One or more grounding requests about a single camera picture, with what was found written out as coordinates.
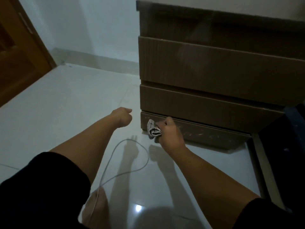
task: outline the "dresser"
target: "dresser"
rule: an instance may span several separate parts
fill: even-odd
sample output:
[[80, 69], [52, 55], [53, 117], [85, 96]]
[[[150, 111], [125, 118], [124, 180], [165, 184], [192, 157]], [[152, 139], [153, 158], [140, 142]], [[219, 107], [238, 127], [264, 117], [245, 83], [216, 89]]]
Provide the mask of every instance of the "dresser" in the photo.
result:
[[137, 0], [141, 128], [236, 149], [305, 99], [305, 0]]

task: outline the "floor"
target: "floor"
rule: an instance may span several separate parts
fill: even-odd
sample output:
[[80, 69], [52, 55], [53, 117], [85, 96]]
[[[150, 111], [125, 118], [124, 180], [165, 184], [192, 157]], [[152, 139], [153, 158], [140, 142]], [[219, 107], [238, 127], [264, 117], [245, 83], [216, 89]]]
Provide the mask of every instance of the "floor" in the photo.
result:
[[[72, 64], [49, 72], [0, 108], [0, 182], [40, 152], [69, 139], [113, 109], [128, 107], [133, 109], [133, 120], [113, 134], [91, 190], [98, 187], [112, 150], [121, 140], [137, 140], [149, 151], [150, 161], [143, 170], [115, 178], [104, 186], [112, 228], [211, 228], [177, 165], [140, 129], [139, 84], [136, 75]], [[232, 154], [195, 144], [187, 146], [260, 194], [246, 146]], [[146, 161], [143, 148], [123, 142], [103, 181], [138, 169]]]

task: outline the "cleaning rag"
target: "cleaning rag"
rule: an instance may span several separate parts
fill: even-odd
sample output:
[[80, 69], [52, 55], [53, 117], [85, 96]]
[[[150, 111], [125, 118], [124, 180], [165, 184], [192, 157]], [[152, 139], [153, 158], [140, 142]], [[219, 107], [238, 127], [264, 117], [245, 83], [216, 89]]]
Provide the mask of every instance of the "cleaning rag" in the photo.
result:
[[147, 122], [147, 133], [150, 139], [154, 138], [155, 143], [159, 143], [159, 137], [162, 136], [162, 131], [152, 119]]

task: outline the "person's left hand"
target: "person's left hand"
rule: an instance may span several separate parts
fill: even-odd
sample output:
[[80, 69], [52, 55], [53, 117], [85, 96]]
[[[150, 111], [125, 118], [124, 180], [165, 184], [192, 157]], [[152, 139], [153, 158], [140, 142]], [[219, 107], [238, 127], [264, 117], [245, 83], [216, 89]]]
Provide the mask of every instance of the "person's left hand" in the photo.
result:
[[132, 109], [130, 108], [120, 107], [117, 108], [116, 110], [113, 110], [110, 115], [117, 120], [118, 122], [117, 127], [121, 128], [121, 127], [126, 127], [132, 121], [132, 116], [130, 115], [131, 112]]

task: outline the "wooden door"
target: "wooden door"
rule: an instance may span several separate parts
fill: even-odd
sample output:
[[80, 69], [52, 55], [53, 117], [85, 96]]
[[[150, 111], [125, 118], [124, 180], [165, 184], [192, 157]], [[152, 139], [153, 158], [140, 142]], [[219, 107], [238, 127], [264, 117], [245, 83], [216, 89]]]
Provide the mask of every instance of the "wooden door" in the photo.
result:
[[0, 0], [0, 106], [55, 67], [18, 0]]

